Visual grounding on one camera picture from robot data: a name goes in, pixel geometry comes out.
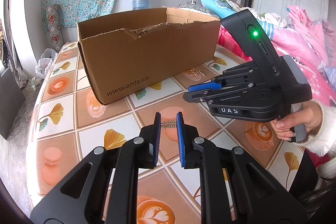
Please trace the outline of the right hand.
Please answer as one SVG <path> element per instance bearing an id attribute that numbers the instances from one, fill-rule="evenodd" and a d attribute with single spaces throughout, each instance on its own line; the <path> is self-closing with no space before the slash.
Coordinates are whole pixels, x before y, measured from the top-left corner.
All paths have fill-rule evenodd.
<path id="1" fill-rule="evenodd" d="M 318 132 L 322 125 L 322 110 L 317 102 L 303 102 L 301 110 L 270 122 L 277 137 L 286 141 L 294 137 L 291 128 L 301 124 L 305 126 L 307 132 L 312 131 L 313 135 Z"/>

